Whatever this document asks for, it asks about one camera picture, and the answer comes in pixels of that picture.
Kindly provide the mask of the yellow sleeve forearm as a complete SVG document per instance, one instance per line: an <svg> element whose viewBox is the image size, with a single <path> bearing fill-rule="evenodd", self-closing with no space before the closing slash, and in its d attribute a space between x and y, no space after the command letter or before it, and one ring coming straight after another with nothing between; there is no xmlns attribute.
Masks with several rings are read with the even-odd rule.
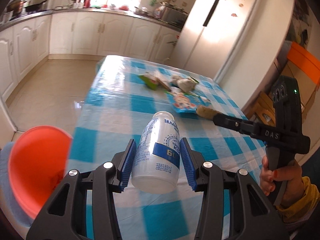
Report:
<svg viewBox="0 0 320 240"><path fill-rule="evenodd" d="M277 206L278 213L284 223L300 222L311 215L319 203L319 190L312 184L310 178L302 177L304 193L302 197L289 207Z"/></svg>

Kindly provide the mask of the right hand red nails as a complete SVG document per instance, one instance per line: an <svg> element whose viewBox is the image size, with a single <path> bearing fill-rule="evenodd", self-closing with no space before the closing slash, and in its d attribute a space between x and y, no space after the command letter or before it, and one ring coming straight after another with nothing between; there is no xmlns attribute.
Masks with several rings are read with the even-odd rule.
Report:
<svg viewBox="0 0 320 240"><path fill-rule="evenodd" d="M266 196L276 189L276 181L287 181L281 205L288 207L302 198L304 194L302 168L296 160L289 166L274 171L268 168L268 158L266 155L262 158L261 162L263 167L260 172L260 188Z"/></svg>

